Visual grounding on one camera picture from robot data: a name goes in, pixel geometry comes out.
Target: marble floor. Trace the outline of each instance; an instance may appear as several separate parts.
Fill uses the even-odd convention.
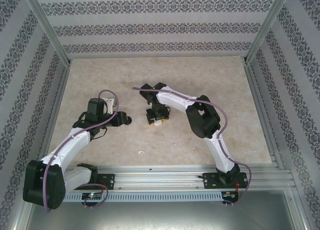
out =
[[[73,123],[87,110],[89,99],[97,97],[102,89],[110,89],[118,95],[119,110],[127,112],[132,124],[109,127],[106,135],[87,145],[71,165],[214,164],[206,143],[192,133],[184,113],[171,109],[168,121],[160,126],[148,125],[148,104],[131,88],[158,82],[187,95],[204,94],[226,111],[229,124],[223,138],[235,160],[271,163],[240,57],[75,59],[49,151],[68,135]]]

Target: robotic arm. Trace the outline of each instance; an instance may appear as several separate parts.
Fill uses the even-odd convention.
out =
[[[210,102],[209,98],[205,95],[199,98],[187,96],[174,91],[161,82],[154,87],[145,84],[141,89],[165,90],[165,92],[140,91],[140,94],[147,100],[148,104],[151,104],[151,108],[146,110],[148,123],[160,125],[163,120],[169,119],[169,107],[166,105],[186,113],[193,133],[204,139],[215,159],[219,180],[225,186],[234,185],[234,179],[240,172],[240,168],[224,155],[219,145],[220,117],[218,113],[211,105],[190,101],[190,99],[198,99]],[[220,142],[225,153],[230,156],[222,136],[220,136]]]
[[[66,138],[68,139],[69,137],[72,137],[72,139],[67,142],[62,149],[60,149],[58,154],[55,154],[56,151],[66,139],[48,156],[45,156],[40,161],[32,160],[27,165],[23,188],[23,199],[25,201],[44,205],[42,192],[44,177],[46,177],[47,185],[47,203],[48,207],[51,209],[56,209],[60,206],[66,192],[69,192],[85,183],[97,183],[98,169],[96,166],[81,163],[70,172],[66,172],[66,168],[82,148],[88,145],[92,140],[97,139],[95,136],[101,129],[105,130],[106,133],[107,127],[109,126],[131,124],[131,118],[128,117],[125,112],[118,111],[115,117],[108,123],[92,128],[88,131],[83,131],[82,133],[74,136],[77,132],[83,129],[103,123],[111,118],[113,114],[113,104],[113,98],[91,98],[88,103],[87,111],[83,112],[78,121],[73,124],[72,130]],[[49,164],[52,156],[55,156],[54,160],[50,163],[47,176],[44,176],[45,168]]]

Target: wallpaper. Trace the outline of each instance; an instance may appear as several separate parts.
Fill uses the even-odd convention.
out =
[[[26,164],[39,157],[64,66],[26,0],[0,0],[0,229],[22,195]]]
[[[39,0],[68,56],[245,56],[274,0]]]
[[[320,0],[286,0],[251,63],[282,162],[320,228]]]

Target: aluminum frame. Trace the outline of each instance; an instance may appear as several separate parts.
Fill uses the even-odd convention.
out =
[[[265,136],[265,140],[269,149],[271,164],[250,164],[252,170],[252,180],[249,191],[268,191],[268,190],[283,190],[287,205],[296,229],[310,229],[308,219],[305,214],[296,183],[291,170],[284,170],[278,149],[276,148],[272,132],[266,122],[267,115],[263,107],[261,97],[258,95],[258,87],[253,78],[252,69],[245,63],[242,58],[243,68],[245,70],[252,97],[257,109],[259,120]],[[53,118],[49,123],[49,131],[45,138],[43,153],[48,152],[51,137],[55,122],[57,120],[59,107],[62,101],[63,92],[66,87],[70,66],[65,72],[62,82],[61,90],[58,94],[58,100],[54,109]],[[114,190],[110,192],[125,193],[125,195],[143,195],[145,193],[161,194],[165,192],[173,192],[177,195],[186,194],[188,192],[208,192],[204,188],[203,180],[198,178],[204,172],[215,172],[214,165],[187,165],[187,166],[122,166],[122,167],[107,167],[98,166],[99,173],[113,173],[115,174]],[[246,172],[246,168],[240,168],[241,171]],[[211,192],[221,192],[230,189],[211,189]],[[72,191],[65,197],[68,202],[68,196],[79,194],[81,192],[89,191]],[[29,216],[31,214],[33,205],[24,202],[22,197],[18,205],[17,213],[13,219],[12,230],[25,229]]]
[[[255,57],[255,54],[257,53],[261,43],[265,39],[265,36],[267,35],[268,31],[270,30],[271,25],[277,18],[277,14],[281,10],[282,6],[284,5],[286,0],[274,0],[273,5],[271,6],[271,9],[268,12],[268,15],[264,19],[256,37],[254,38],[247,55],[245,56],[245,59],[247,62],[251,62],[253,58]]]
[[[63,65],[66,67],[70,63],[70,58],[68,57],[63,45],[61,44],[54,28],[50,24],[41,4],[38,0],[26,0],[31,7],[34,15],[42,26],[43,31],[48,36],[51,44],[53,45],[55,51],[58,53]]]

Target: mounting plate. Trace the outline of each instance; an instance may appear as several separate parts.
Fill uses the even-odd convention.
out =
[[[115,185],[115,175],[114,174],[98,174],[98,180],[95,182],[97,184],[105,185],[108,190],[113,190]],[[75,190],[102,190],[98,186],[83,186],[78,187]]]
[[[226,200],[226,201],[223,201],[222,203],[223,204],[231,204],[230,202],[232,203],[235,203],[239,200],[239,194],[238,193],[235,193],[235,192],[227,192],[227,191],[222,191],[222,199],[223,200]]]
[[[239,183],[239,188],[246,188],[248,185],[247,174],[239,172],[234,178],[232,184],[225,186],[219,180],[219,174],[217,172],[205,172],[202,174],[203,184],[205,189],[223,189],[223,188],[235,188],[236,182]]]

